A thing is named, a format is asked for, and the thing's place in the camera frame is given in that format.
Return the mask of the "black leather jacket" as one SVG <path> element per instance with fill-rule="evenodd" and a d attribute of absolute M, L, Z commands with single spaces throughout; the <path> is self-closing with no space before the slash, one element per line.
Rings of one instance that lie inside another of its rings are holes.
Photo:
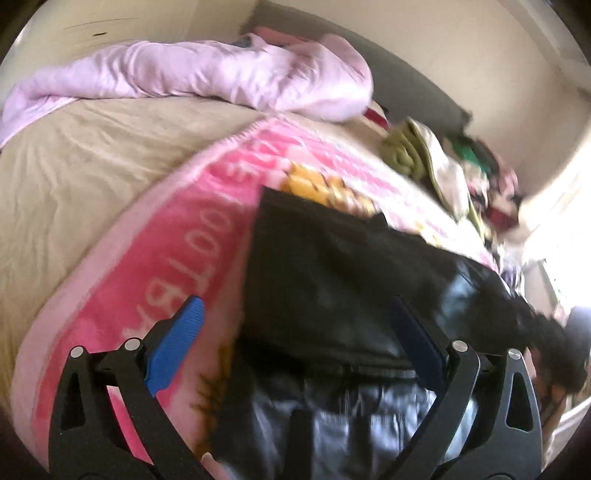
<path fill-rule="evenodd" d="M 590 336 L 538 314 L 467 257 L 267 189 L 247 262 L 245 322 L 211 438 L 235 479 L 394 479 L 436 399 L 394 333 L 402 299 L 477 352 L 542 356 L 549 382 L 584 382 Z"/>

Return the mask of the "pile of folded clothes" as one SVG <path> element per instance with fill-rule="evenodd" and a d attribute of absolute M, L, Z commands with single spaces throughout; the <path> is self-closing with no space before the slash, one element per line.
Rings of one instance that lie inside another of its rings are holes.
<path fill-rule="evenodd" d="M 516 228 L 525 196 L 514 169 L 480 139 L 445 138 L 443 146 L 464 171 L 477 215 L 499 234 Z"/>

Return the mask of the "pink cartoon fleece blanket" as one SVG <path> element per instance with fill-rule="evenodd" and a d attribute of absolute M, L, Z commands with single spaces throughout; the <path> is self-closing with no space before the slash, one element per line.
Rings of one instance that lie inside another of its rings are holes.
<path fill-rule="evenodd" d="M 208 413 L 242 323 L 242 278 L 263 187 L 298 168 L 370 198 L 396 229 L 491 265 L 474 227 L 456 222 L 391 170 L 349 129 L 297 118 L 254 122 L 188 159 L 131 205 L 41 309 L 17 355 L 11 388 L 16 433 L 48 460 L 54 396 L 75 346 L 113 350 L 171 317 L 190 295 L 204 299 L 204 329 L 157 398 L 187 445 L 206 447 Z"/>

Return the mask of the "cream curtain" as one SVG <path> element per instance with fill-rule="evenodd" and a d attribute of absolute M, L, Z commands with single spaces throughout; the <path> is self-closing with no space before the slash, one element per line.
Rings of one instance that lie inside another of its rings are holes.
<path fill-rule="evenodd" d="M 566 167 L 519 211 L 519 226 L 505 235 L 527 260 L 590 242 L 590 143 L 583 143 Z"/>

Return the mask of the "beige bed sheet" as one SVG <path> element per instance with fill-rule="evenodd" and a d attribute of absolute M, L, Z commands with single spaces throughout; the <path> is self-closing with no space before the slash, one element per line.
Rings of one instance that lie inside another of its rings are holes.
<path fill-rule="evenodd" d="M 38 311 L 114 220 L 260 113 L 212 99 L 80 100 L 1 151 L 1 396 Z"/>

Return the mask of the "green and cream blanket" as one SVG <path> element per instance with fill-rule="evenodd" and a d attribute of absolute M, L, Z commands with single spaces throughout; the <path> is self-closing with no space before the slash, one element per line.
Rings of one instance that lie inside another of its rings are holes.
<path fill-rule="evenodd" d="M 397 173 L 425 188 L 457 223 L 467 219 L 479 237 L 485 238 L 464 170 L 445 153 L 430 128 L 408 118 L 387 133 L 380 156 Z"/>

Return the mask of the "grey upholstered headboard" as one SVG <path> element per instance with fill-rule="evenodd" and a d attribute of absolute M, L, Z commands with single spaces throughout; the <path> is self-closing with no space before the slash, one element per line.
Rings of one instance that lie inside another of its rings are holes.
<path fill-rule="evenodd" d="M 240 26 L 240 32 L 252 32 L 256 26 L 311 40 L 329 33 L 345 38 L 367 61 L 374 79 L 373 98 L 383 107 L 391 124 L 412 118 L 442 137 L 463 134 L 472 120 L 470 112 L 409 63 L 373 41 L 320 16 L 270 1 L 259 1 Z"/>

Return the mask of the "lilac quilted duvet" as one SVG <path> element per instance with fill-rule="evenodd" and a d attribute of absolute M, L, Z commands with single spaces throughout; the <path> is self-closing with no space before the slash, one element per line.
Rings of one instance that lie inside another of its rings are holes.
<path fill-rule="evenodd" d="M 276 46 L 250 34 L 249 46 L 218 41 L 113 45 L 17 83 L 5 100 L 1 141 L 80 99 L 214 97 L 264 113 L 294 112 L 343 122 L 372 101 L 372 71 L 346 39 Z"/>

